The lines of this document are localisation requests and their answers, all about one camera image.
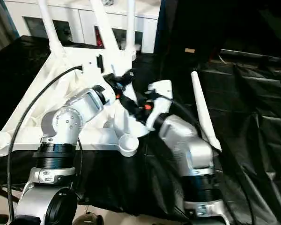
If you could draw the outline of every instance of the black tarp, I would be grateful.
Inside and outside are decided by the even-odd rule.
[[[0,52],[0,128],[8,119],[2,116],[2,109],[11,114],[44,63],[49,53],[46,46],[38,39],[22,38]],[[178,64],[168,63],[163,72],[160,67],[159,57],[140,55],[133,64],[135,89],[142,92],[160,77],[171,78],[174,98],[195,114],[189,71]],[[216,135],[228,159],[217,166],[225,199],[242,224],[251,223],[236,171],[252,201],[256,224],[281,225],[281,73],[209,63],[199,75]],[[171,110],[180,115],[175,108]],[[21,187],[26,182],[34,159],[30,151],[12,156],[12,181],[18,188],[16,184]],[[134,215],[183,219],[183,193],[175,168],[170,150],[154,133],[140,139],[138,153],[131,158],[118,152],[85,152],[80,203]],[[1,157],[0,184],[5,183],[6,158]]]

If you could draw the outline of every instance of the black cable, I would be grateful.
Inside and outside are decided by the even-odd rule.
[[[78,145],[79,145],[79,149],[80,149],[80,168],[79,168],[79,178],[78,178],[78,182],[76,185],[76,189],[78,188],[80,181],[81,181],[82,167],[83,167],[83,149],[82,149],[82,145],[81,145],[79,138],[78,138]]]
[[[164,98],[164,99],[166,99],[166,100],[171,101],[177,108],[179,108],[181,111],[183,111],[184,114],[185,114],[192,122],[194,122],[195,125],[196,125],[199,129],[201,129],[203,135],[207,138],[208,144],[211,146],[211,148],[212,148],[215,152],[218,153],[219,157],[222,157],[222,159],[224,159],[224,160],[226,160],[227,162],[230,163],[229,159],[227,159],[227,158],[225,157],[225,155],[222,154],[222,152],[221,152],[219,149],[215,148],[215,147],[210,143],[210,140],[208,139],[208,136],[206,135],[205,130],[202,129],[202,127],[201,127],[200,123],[198,122],[198,120],[189,112],[189,110],[188,110],[184,105],[182,105],[181,103],[177,102],[176,100],[171,99],[171,98],[168,98],[168,97],[166,97],[166,96],[164,96],[164,95],[160,95],[160,94],[157,94],[157,93],[153,93],[153,95],[155,95],[155,97],[161,97],[161,98]],[[251,201],[250,201],[250,199],[249,199],[249,196],[248,196],[248,194],[247,194],[247,192],[246,192],[246,190],[245,190],[245,188],[244,188],[244,186],[243,186],[243,184],[242,184],[240,178],[238,177],[237,172],[235,171],[234,165],[231,165],[231,168],[232,168],[232,171],[233,171],[233,173],[234,173],[234,175],[235,175],[235,177],[236,177],[236,180],[237,180],[237,182],[238,182],[238,184],[239,184],[239,186],[240,186],[240,188],[241,188],[241,190],[242,190],[242,192],[244,193],[244,196],[245,196],[245,198],[246,198],[246,201],[247,201],[247,204],[248,204],[248,207],[249,207],[249,211],[250,211],[250,215],[251,215],[251,225],[255,225],[255,216],[254,216],[254,213],[253,213],[253,208],[252,208],[252,204],[251,204]],[[231,213],[232,210],[231,210],[230,206],[228,206],[227,208],[228,208],[228,210],[229,210],[229,213]],[[234,221],[235,221],[237,224],[239,224],[239,222],[236,220],[235,214],[232,213],[231,216],[233,217]]]
[[[13,207],[13,202],[12,202],[12,190],[11,190],[11,173],[10,173],[10,168],[11,168],[11,153],[13,150],[13,146],[15,143],[15,138],[19,132],[19,129],[27,115],[27,113],[29,112],[29,110],[31,109],[31,107],[36,103],[36,101],[41,97],[41,95],[52,85],[54,84],[58,79],[60,79],[61,77],[63,77],[65,74],[73,71],[73,70],[82,70],[82,66],[76,66],[73,68],[68,69],[67,71],[63,72],[62,74],[58,75],[57,77],[55,77],[52,81],[50,81],[39,93],[38,95],[31,101],[31,103],[29,104],[29,106],[26,108],[26,110],[24,111],[22,117],[20,118],[16,128],[15,128],[15,132],[11,138],[10,141],[10,145],[8,148],[8,155],[7,155],[7,195],[8,195],[8,207],[9,207],[9,216],[10,216],[10,220],[11,222],[14,221],[15,219],[15,212],[14,212],[14,207]]]

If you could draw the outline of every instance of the white tube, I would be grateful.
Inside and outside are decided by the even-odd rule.
[[[126,53],[131,54],[135,60],[135,0],[127,0],[127,33],[126,33]]]
[[[47,6],[46,0],[38,0],[38,6],[40,7],[42,19],[44,22],[44,26],[47,32],[47,36],[49,38],[49,46],[51,52],[60,56],[64,53],[63,47],[58,39],[53,21],[49,14],[49,9]]]
[[[204,139],[207,138],[210,141],[211,145],[213,145],[215,148],[219,150],[222,150],[221,144],[219,140],[216,138],[214,133],[214,127],[212,126],[212,122],[209,116],[206,101],[200,84],[199,76],[196,71],[192,72],[192,86],[193,86],[193,92],[195,94],[200,126],[202,127],[205,134],[207,135],[207,137],[203,136],[203,138]]]
[[[114,37],[108,17],[105,13],[101,0],[90,0],[95,12],[100,35],[104,44],[104,48],[108,51],[111,59],[111,67],[115,76],[122,76],[126,71],[131,69],[131,60],[123,56],[118,48],[116,38]]]
[[[105,49],[112,52],[119,52],[118,44],[108,22],[108,17],[105,13],[102,1],[90,0],[90,3],[93,6],[93,10],[98,21],[100,36],[102,38]]]

